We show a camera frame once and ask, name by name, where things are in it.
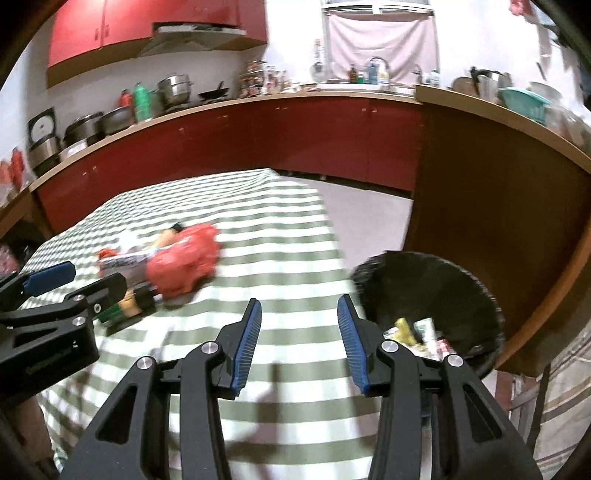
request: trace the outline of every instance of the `black trash can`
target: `black trash can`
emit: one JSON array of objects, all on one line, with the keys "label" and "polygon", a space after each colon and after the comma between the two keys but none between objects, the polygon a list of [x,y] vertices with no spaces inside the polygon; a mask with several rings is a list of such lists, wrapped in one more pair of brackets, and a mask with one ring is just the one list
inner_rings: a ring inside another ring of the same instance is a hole
[{"label": "black trash can", "polygon": [[355,268],[353,282],[366,318],[382,331],[400,317],[411,326],[431,317],[479,378],[491,372],[505,342],[504,318],[470,272],[435,255],[387,251]]}]

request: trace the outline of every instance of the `countertop edge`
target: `countertop edge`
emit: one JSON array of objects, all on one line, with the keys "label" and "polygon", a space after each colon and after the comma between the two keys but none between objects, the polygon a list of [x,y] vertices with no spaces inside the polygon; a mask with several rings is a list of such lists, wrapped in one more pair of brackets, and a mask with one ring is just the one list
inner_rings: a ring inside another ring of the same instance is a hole
[{"label": "countertop edge", "polygon": [[46,174],[39,177],[37,180],[32,182],[29,185],[29,189],[31,191],[36,190],[45,182],[50,180],[52,177],[57,175],[62,170],[68,168],[70,165],[74,164],[75,162],[83,159],[85,156],[91,154],[92,152],[109,145],[127,135],[132,135],[136,132],[143,130],[144,128],[149,128],[154,125],[161,124],[163,122],[167,122],[169,120],[174,120],[176,118],[181,118],[185,115],[192,115],[194,113],[203,112],[206,110],[211,110],[214,108],[223,108],[226,106],[233,106],[233,105],[243,105],[244,103],[252,103],[252,102],[262,102],[266,100],[278,100],[278,99],[287,99],[287,98],[307,98],[307,97],[350,97],[350,98],[369,98],[369,99],[376,99],[376,100],[391,100],[395,102],[403,102],[403,103],[412,103],[415,105],[420,105],[414,98],[401,96],[401,95],[394,95],[392,93],[376,93],[376,92],[298,92],[298,93],[279,93],[277,95],[265,95],[260,97],[253,97],[253,98],[243,98],[237,100],[228,100],[227,102],[218,102],[213,103],[211,105],[203,105],[197,106],[194,108],[188,108],[186,110],[182,110],[180,112],[170,113],[168,115],[159,116],[158,118],[154,118],[151,120],[147,120],[140,124],[132,125],[125,130],[116,133],[115,135],[111,135],[103,140],[98,141],[97,143],[91,145],[90,147],[81,150],[80,152],[72,155],[71,157],[67,158],[65,161],[61,162],[59,165],[52,168]]},{"label": "countertop edge", "polygon": [[591,158],[583,151],[568,140],[547,129],[544,125],[540,125],[501,105],[495,105],[494,103],[452,90],[424,85],[417,85],[416,98],[421,104],[445,106],[462,112],[472,113],[473,115],[493,120],[494,122],[518,130],[556,150],[558,153],[563,154],[584,171],[591,174]]}]

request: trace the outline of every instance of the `silver bolt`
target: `silver bolt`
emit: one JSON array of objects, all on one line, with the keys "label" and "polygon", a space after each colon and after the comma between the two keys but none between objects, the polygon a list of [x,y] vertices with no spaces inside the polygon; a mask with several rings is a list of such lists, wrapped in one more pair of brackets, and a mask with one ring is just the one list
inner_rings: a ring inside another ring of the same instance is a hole
[{"label": "silver bolt", "polygon": [[452,367],[461,367],[464,364],[464,360],[459,355],[448,355],[447,363],[449,363]]},{"label": "silver bolt", "polygon": [[398,344],[392,340],[385,340],[382,342],[382,349],[385,352],[393,353],[398,350]]},{"label": "silver bolt", "polygon": [[201,351],[208,355],[217,352],[219,349],[216,342],[206,342],[201,346]]},{"label": "silver bolt", "polygon": [[147,370],[148,368],[150,368],[152,366],[152,364],[154,363],[154,360],[152,360],[149,356],[143,356],[142,358],[140,358],[138,360],[138,368],[142,369],[142,370]]}]

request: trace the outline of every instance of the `range hood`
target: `range hood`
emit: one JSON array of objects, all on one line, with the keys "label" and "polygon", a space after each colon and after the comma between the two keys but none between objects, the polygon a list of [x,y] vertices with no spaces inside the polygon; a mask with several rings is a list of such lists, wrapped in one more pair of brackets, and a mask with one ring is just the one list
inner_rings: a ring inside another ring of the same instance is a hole
[{"label": "range hood", "polygon": [[150,42],[138,56],[179,51],[215,50],[232,40],[246,36],[240,28],[208,23],[154,24]]}]

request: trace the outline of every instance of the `floor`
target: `floor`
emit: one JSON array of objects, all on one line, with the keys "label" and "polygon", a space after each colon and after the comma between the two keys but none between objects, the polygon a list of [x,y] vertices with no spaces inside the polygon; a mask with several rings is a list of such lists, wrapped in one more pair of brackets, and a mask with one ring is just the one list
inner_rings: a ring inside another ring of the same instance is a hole
[{"label": "floor", "polygon": [[[345,268],[352,271],[384,250],[401,250],[413,201],[320,180],[289,177],[317,189],[339,238]],[[497,372],[482,382],[494,396]]]}]

